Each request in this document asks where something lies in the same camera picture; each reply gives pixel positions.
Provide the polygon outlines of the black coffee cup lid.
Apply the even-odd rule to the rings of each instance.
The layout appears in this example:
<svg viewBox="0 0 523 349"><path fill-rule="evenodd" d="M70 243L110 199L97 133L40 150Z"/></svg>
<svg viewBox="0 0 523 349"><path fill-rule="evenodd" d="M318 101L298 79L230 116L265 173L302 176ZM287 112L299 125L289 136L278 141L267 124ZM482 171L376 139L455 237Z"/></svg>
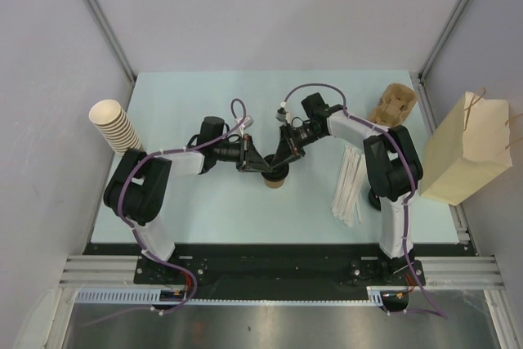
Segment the black coffee cup lid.
<svg viewBox="0 0 523 349"><path fill-rule="evenodd" d="M270 172L263 172L262 177L266 181L277 182L284 181L289 174L289 164L288 163L278 163L274 164L275 156L273 154L268 154L264 157L264 160L270 165Z"/></svg>

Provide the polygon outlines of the brown paper coffee cup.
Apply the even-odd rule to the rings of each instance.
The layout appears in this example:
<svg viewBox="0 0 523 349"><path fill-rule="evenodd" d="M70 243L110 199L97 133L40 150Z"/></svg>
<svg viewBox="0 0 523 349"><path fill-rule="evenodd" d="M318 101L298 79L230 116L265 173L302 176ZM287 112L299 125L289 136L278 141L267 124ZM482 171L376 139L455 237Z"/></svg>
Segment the brown paper coffee cup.
<svg viewBox="0 0 523 349"><path fill-rule="evenodd" d="M278 189L285 183L286 175L276 176L273 173L266 172L262 174L262 178L267 187L271 189Z"/></svg>

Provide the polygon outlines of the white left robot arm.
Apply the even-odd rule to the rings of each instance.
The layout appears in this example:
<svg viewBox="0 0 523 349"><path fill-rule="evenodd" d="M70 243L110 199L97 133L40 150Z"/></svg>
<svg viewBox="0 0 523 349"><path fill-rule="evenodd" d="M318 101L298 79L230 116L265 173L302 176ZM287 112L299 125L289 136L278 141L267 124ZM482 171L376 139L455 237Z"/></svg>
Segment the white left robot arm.
<svg viewBox="0 0 523 349"><path fill-rule="evenodd" d="M175 153L149 158L144 151L127 150L105 188L104 205L130 227L142 252L154 260L153 275L165 284L181 273L181 264L171 257L175 244L160 217L168 182L174 177L204 174L218 161L234 163L239 172L271 171L245 132L253 123L251 117L235 122L230 128L222 118L205 117L199 133Z"/></svg>

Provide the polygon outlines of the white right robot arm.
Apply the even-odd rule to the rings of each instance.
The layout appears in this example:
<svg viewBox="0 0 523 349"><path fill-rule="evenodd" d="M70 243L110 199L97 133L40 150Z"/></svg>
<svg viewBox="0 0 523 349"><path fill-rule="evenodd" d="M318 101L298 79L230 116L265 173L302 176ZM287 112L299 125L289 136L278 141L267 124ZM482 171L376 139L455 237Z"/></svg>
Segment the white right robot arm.
<svg viewBox="0 0 523 349"><path fill-rule="evenodd" d="M319 93L302 100L307 120L294 127L282 101L276 118L279 144L270 162L278 168L299 160L305 147L326 136L340 138L363 151L371 191L379 198L382 214L380 249L387 256L377 264L378 278L397 284L406 275L412 241L409 237L409 207L423 170L409 131L403 126L382 128L347 112L343 105L330 106Z"/></svg>

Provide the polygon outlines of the cream paper takeout bag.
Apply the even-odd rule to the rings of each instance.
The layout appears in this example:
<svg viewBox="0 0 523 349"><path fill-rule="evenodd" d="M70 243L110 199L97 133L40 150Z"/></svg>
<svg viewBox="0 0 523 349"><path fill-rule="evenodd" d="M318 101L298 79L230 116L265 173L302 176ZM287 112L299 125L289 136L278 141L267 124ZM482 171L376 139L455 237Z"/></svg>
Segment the cream paper takeout bag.
<svg viewBox="0 0 523 349"><path fill-rule="evenodd" d="M427 141L419 194L457 206L512 167L509 103L487 99L486 89L465 92Z"/></svg>

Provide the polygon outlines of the white wrapped straw pile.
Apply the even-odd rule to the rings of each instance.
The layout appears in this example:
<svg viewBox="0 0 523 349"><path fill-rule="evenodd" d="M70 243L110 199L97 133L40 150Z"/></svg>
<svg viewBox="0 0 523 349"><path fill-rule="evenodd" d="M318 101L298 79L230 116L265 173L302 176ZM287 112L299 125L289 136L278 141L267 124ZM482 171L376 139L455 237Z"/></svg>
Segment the white wrapped straw pile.
<svg viewBox="0 0 523 349"><path fill-rule="evenodd" d="M364 154L347 145L337 179L332 214L346 226L353 227L363 222L360 195L367 175Z"/></svg>

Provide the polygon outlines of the black lid stack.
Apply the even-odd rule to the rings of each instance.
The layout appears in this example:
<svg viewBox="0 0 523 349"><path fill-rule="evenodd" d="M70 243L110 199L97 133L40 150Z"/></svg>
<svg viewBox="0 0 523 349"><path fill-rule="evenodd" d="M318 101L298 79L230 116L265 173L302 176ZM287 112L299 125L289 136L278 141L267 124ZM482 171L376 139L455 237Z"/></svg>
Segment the black lid stack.
<svg viewBox="0 0 523 349"><path fill-rule="evenodd" d="M381 200L380 197L374 192L373 189L369 190L368 193L368 201L372 208L374 208L377 211L382 210Z"/></svg>

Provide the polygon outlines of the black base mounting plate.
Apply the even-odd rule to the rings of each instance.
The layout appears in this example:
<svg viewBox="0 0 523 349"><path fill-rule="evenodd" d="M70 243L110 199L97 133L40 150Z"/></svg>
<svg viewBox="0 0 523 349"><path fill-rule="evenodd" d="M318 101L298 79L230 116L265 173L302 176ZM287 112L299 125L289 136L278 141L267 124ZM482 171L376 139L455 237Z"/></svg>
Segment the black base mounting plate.
<svg viewBox="0 0 523 349"><path fill-rule="evenodd" d="M342 289L403 286L424 280L430 257L474 257L467 244L417 244L405 259L390 261L376 244L183 244L170 263L191 271L198 298L329 300Z"/></svg>

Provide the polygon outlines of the brown pulp cup carrier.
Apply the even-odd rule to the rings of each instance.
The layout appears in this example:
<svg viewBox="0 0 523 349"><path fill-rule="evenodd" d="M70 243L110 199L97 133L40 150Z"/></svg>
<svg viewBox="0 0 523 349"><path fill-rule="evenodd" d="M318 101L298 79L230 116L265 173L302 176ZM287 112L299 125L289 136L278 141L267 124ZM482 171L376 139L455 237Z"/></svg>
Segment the brown pulp cup carrier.
<svg viewBox="0 0 523 349"><path fill-rule="evenodd" d="M413 89L401 83L392 83L370 111L367 120L389 128L396 127L407 119L416 103L417 96Z"/></svg>

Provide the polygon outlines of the stack of paper cups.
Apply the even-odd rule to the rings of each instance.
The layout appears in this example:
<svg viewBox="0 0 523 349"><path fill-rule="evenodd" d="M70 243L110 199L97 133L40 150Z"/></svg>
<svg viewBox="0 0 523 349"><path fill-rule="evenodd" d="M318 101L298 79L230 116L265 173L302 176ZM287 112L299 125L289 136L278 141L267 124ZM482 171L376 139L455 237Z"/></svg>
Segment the stack of paper cups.
<svg viewBox="0 0 523 349"><path fill-rule="evenodd" d="M97 102L88 117L115 154L123 156L129 149L145 150L127 112L116 100Z"/></svg>

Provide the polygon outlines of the aluminium frame rail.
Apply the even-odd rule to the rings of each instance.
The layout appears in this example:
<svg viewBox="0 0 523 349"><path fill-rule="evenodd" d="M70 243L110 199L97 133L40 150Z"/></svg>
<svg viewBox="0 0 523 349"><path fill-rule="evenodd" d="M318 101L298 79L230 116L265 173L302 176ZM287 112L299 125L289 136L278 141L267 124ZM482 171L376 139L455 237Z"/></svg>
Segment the aluminium frame rail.
<svg viewBox="0 0 523 349"><path fill-rule="evenodd" d="M406 267L386 273L376 261L351 262L346 257L188 258L180 264L191 271L199 284L210 285L220 278L253 280L321 279L354 286L396 286L420 280L428 289L502 289L503 278L493 257L420 257L411 275ZM133 256L72 256L60 278L62 286L130 286L182 284L181 272Z"/></svg>

